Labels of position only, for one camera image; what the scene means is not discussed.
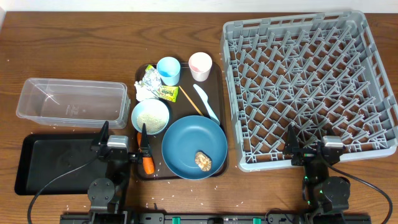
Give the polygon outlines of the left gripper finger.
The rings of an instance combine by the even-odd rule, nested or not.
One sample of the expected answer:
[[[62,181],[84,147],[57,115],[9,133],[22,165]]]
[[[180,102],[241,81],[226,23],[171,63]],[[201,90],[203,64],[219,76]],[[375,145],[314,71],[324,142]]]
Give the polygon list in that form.
[[[144,123],[142,125],[141,141],[140,141],[139,148],[141,150],[143,157],[152,157],[152,149],[149,145],[149,140],[147,137],[146,123]]]
[[[90,145],[91,151],[102,151],[103,149],[106,149],[107,142],[109,139],[108,131],[109,131],[109,122],[105,121],[99,134],[91,142]]]

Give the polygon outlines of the dark blue plate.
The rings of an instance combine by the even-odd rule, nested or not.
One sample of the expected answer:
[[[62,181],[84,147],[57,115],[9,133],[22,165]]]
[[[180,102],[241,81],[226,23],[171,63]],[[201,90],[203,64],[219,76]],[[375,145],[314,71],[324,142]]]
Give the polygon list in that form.
[[[202,152],[211,160],[211,169],[203,171],[195,162]],[[204,116],[191,115],[171,124],[162,140],[162,157],[178,177],[205,179],[222,168],[228,154],[228,142],[220,125]]]

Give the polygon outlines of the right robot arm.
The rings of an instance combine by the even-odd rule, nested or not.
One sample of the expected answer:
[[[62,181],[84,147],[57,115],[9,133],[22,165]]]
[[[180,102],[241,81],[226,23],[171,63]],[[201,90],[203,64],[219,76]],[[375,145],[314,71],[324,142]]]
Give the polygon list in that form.
[[[283,154],[291,156],[293,166],[302,166],[302,197],[310,208],[295,215],[293,223],[344,223],[343,211],[349,208],[350,182],[331,176],[329,168],[340,161],[343,141],[329,129],[315,147],[301,147],[293,126],[288,125]]]

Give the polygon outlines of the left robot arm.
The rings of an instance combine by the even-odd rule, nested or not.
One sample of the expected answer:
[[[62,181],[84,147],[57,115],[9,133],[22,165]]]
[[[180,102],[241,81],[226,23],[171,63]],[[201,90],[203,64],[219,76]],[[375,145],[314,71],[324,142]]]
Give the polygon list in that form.
[[[92,181],[88,188],[91,202],[89,223],[132,223],[131,212],[123,210],[132,164],[141,164],[147,174],[153,174],[155,165],[144,124],[137,135],[139,151],[129,151],[129,138],[109,134],[105,122],[90,149],[96,160],[107,164],[105,177]]]

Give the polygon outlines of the pink cup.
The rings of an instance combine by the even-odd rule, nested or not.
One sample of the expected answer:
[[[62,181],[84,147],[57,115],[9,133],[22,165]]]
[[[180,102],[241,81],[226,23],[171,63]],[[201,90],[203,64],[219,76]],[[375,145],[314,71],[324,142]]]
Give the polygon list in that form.
[[[211,57],[204,52],[194,53],[188,60],[192,77],[198,82],[203,82],[208,78],[212,65]]]

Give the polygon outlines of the light blue cup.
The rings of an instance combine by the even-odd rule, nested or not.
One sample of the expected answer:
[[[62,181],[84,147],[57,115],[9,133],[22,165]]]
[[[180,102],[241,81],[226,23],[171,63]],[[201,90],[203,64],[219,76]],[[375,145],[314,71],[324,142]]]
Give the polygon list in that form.
[[[175,86],[180,80],[180,62],[173,57],[164,57],[160,59],[156,66],[161,80],[167,86]]]

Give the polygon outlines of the light blue bowl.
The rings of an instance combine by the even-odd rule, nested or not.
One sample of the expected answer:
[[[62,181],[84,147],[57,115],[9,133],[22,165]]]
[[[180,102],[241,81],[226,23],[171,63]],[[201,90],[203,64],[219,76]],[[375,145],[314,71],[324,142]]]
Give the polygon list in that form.
[[[165,103],[156,99],[146,99],[139,102],[131,114],[131,122],[134,128],[141,132],[146,125],[149,135],[161,133],[167,126],[170,112]]]

